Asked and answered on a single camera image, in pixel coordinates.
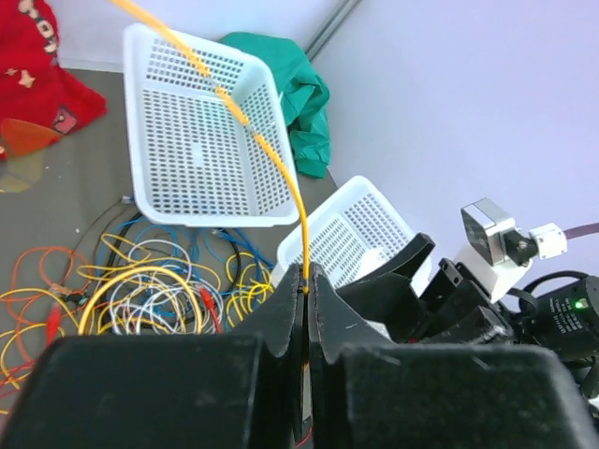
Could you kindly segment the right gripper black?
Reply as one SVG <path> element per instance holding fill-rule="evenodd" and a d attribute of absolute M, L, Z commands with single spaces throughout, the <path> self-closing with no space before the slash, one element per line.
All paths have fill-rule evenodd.
<path fill-rule="evenodd" d="M 511 320 L 490 304 L 487 291 L 462 263 L 444 258 L 424 291 L 412 286 L 416 272 L 434 249 L 417 233 L 382 267 L 337 290 L 367 321 L 387 328 L 397 343 L 511 344 Z"/>

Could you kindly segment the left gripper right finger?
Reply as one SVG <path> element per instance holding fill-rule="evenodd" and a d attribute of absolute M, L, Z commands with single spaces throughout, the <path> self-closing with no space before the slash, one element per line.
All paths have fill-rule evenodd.
<path fill-rule="evenodd" d="M 317 448 L 594 448 L 589 404 L 551 351 L 395 344 L 313 266 L 307 300 Z"/>

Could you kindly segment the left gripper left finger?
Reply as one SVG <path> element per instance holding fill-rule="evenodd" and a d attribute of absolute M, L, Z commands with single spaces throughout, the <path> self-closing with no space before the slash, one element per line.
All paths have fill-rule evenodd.
<path fill-rule="evenodd" d="M 220 335 L 78 336 L 36 362 L 5 448 L 290 448 L 303 437 L 304 290 L 291 266 Z"/>

